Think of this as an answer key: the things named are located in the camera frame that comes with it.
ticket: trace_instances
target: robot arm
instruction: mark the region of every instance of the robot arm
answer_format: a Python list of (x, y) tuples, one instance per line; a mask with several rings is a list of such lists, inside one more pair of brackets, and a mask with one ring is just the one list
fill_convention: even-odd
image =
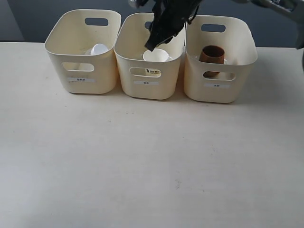
[[(148, 0), (128, 0), (134, 8), (144, 6)], [(149, 27), (150, 37), (145, 47), (153, 51), (163, 43), (169, 43), (182, 30), (185, 23), (195, 18), (203, 0), (154, 0), (152, 9), (154, 20)], [(233, 0), (236, 3), (248, 3), (270, 8), (297, 23), (298, 38), (296, 49), (304, 48), (304, 0)]]

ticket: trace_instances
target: storage bin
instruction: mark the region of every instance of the storage bin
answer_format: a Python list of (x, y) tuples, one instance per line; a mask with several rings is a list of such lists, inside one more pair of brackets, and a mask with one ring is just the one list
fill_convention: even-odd
[[(120, 14), (110, 10), (77, 9), (60, 18), (45, 48), (67, 91), (103, 94), (115, 87), (118, 69), (113, 47), (120, 25)], [(108, 51), (85, 55), (98, 43)]]
[[(127, 17), (114, 47), (123, 91), (132, 97), (163, 100), (173, 95), (185, 40), (185, 28), (169, 44), (157, 48), (169, 54), (166, 62), (143, 60), (149, 38), (146, 23), (153, 21), (152, 13), (136, 13)], [(146, 69), (160, 74), (146, 74)]]
[[(224, 64), (199, 61), (202, 49), (208, 45), (224, 49)], [(196, 16), (186, 27), (184, 91), (196, 101), (233, 102), (256, 60), (255, 43), (245, 22), (231, 17)], [(206, 78), (204, 73), (208, 71), (220, 73)]]

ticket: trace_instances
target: gray wall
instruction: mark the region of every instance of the gray wall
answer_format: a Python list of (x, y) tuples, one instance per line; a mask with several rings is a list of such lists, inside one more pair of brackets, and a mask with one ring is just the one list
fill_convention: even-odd
[[(106, 9), (119, 12), (123, 20), (137, 12), (127, 0), (8, 0), (26, 41), (44, 42), (59, 17), (73, 9)], [(153, 1), (139, 11), (150, 12)], [(205, 0), (199, 14), (232, 16), (250, 27), (257, 46), (293, 47), (296, 26), (269, 9), (252, 4), (236, 4), (229, 0)]]
[(0, 0), (0, 41), (2, 40), (23, 40), (7, 0)]

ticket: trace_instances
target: brown cup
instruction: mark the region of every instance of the brown cup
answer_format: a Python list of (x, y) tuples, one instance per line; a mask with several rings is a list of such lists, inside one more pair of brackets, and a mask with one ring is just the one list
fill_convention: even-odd
[[(205, 63), (224, 64), (225, 51), (218, 46), (205, 46), (200, 54), (199, 60)], [(214, 77), (219, 72), (207, 71), (204, 73), (205, 77)]]

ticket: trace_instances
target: white table surface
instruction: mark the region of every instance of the white table surface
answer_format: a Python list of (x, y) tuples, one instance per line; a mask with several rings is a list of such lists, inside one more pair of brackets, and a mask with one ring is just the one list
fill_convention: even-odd
[(302, 51), (258, 48), (232, 104), (66, 92), (0, 43), (1, 228), (303, 228)]

